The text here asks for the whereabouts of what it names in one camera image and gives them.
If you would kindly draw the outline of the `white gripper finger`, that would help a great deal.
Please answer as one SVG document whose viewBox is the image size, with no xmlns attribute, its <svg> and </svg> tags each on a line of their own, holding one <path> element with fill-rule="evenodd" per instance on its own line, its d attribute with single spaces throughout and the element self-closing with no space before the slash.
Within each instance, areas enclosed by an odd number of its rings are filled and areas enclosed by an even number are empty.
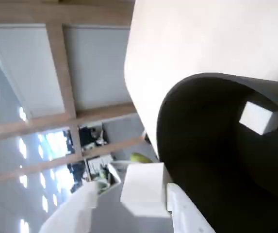
<svg viewBox="0 0 278 233">
<path fill-rule="evenodd" d="M 43 223 L 41 233 L 89 233 L 98 204 L 98 183 L 87 182 Z"/>
<path fill-rule="evenodd" d="M 167 184 L 166 200 L 175 233 L 215 232 L 203 214 L 177 184 Z"/>
</svg>

